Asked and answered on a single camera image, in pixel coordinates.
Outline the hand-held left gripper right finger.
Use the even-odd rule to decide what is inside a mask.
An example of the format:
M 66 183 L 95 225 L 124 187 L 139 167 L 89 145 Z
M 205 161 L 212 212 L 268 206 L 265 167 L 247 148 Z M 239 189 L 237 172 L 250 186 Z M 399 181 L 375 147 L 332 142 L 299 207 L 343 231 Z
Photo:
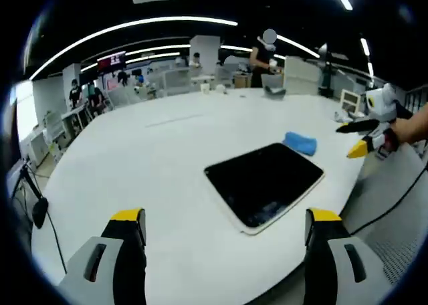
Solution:
M 391 289 L 384 263 L 332 211 L 306 210 L 304 304 L 379 304 Z

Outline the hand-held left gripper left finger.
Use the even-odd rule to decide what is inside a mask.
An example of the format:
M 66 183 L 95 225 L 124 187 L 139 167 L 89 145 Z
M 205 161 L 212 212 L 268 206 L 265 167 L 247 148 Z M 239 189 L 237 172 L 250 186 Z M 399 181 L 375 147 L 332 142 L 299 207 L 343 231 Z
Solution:
M 71 304 L 146 304 L 143 208 L 114 214 L 68 262 L 59 284 Z

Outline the person's right hand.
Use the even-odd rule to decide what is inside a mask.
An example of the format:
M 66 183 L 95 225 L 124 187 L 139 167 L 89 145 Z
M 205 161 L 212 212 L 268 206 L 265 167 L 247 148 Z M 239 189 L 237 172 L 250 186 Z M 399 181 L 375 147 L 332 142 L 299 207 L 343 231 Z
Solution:
M 391 128 L 397 136 L 399 144 L 413 144 L 427 140 L 428 135 L 428 106 L 422 107 L 410 119 L 397 118 Z

